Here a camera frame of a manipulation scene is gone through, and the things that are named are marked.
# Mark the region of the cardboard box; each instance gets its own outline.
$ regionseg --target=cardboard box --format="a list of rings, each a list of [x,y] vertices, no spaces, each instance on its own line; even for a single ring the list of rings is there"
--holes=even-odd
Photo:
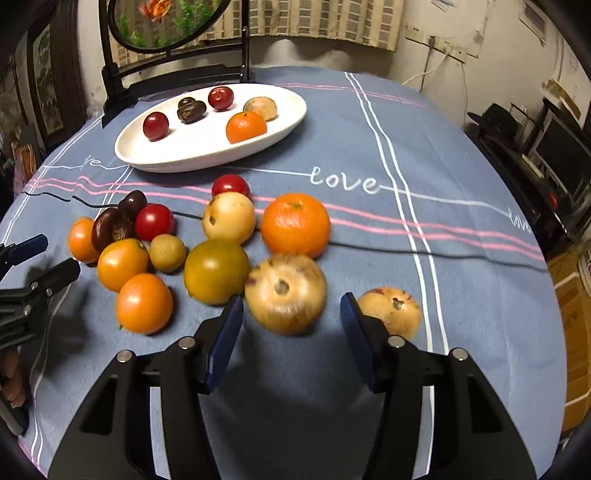
[[[568,385],[563,431],[579,425],[591,407],[591,297],[580,278],[579,257],[574,251],[548,264],[566,341]]]

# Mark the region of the cherry tomato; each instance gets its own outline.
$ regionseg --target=cherry tomato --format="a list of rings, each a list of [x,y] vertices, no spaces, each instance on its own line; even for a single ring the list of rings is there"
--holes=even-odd
[[[100,253],[92,246],[92,227],[95,222],[88,218],[78,218],[68,235],[68,247],[72,256],[82,263],[94,263]]]
[[[234,92],[230,87],[215,87],[209,92],[207,101],[216,110],[225,110],[234,103]]]
[[[135,221],[135,234],[140,240],[151,242],[156,236],[171,233],[174,216],[168,207],[158,203],[147,204]]]
[[[232,175],[231,173],[222,175],[213,182],[212,197],[224,192],[238,192],[242,193],[245,197],[250,197],[251,195],[248,183],[242,177]]]
[[[140,273],[129,279],[117,296],[117,319],[130,332],[151,335],[173,314],[173,296],[156,275]]]
[[[148,270],[150,258],[142,242],[127,238],[110,244],[100,254],[97,273],[111,291],[119,291],[132,277]]]
[[[152,112],[144,120],[144,135],[151,141],[160,140],[168,133],[168,118],[162,112]]]

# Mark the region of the white oval plate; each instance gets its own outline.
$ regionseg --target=white oval plate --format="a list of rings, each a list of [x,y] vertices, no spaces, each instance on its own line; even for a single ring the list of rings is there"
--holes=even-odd
[[[145,171],[172,173],[200,170],[222,165],[255,154],[285,138],[306,114],[306,102],[297,93],[274,85],[237,83],[228,85],[234,92],[234,104],[216,112],[207,102],[213,87],[194,90],[166,100],[133,119],[119,134],[115,154],[125,163]],[[201,120],[183,124],[177,117],[178,102],[191,96],[207,105]],[[231,144],[226,138],[226,124],[253,97],[275,100],[278,116],[267,122],[267,133],[244,142]],[[151,112],[168,117],[170,131],[162,140],[150,141],[143,131],[144,119]]]

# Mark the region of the orange tomato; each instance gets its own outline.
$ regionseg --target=orange tomato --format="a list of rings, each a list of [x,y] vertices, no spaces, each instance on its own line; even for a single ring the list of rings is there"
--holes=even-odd
[[[132,277],[148,271],[148,251],[135,238],[110,244],[99,257],[100,282],[111,291],[119,291]]]
[[[151,335],[162,329],[173,314],[173,296],[156,275],[140,273],[130,278],[117,296],[119,324],[133,333]]]
[[[88,217],[78,218],[68,235],[68,247],[72,256],[82,263],[94,263],[100,253],[92,246],[92,226],[94,220]]]

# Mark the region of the table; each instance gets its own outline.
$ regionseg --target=table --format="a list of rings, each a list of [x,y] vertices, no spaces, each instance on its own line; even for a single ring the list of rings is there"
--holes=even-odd
[[[329,282],[314,333],[282,338],[246,315],[219,389],[202,399],[222,478],[342,480],[362,475],[382,398],[362,385],[339,321],[339,299],[395,285],[423,308],[421,349],[466,348],[511,413],[539,475],[552,461],[566,394],[560,314],[544,258],[502,180],[467,137],[425,97],[361,74],[304,67],[257,70],[307,102],[306,118],[277,145],[224,167],[157,175],[122,164],[113,145],[122,128],[159,100],[141,102],[104,130],[90,120],[48,158],[2,224],[4,242],[38,233],[47,252],[14,268],[3,286],[69,256],[79,216],[96,216],[133,189],[176,215],[192,247],[204,240],[195,219],[222,173],[244,176],[255,206],[301,191],[332,218],[333,245],[319,259]],[[253,264],[268,253],[259,236]],[[190,299],[181,275],[164,275],[176,298],[172,325],[144,337],[119,331],[115,294],[83,267],[51,306],[43,341],[23,347],[35,409],[21,447],[43,472],[88,389],[115,354],[162,350],[219,314]],[[415,475],[428,468],[431,401],[424,396]],[[158,411],[154,394],[152,409]],[[155,417],[155,464],[167,475]]]

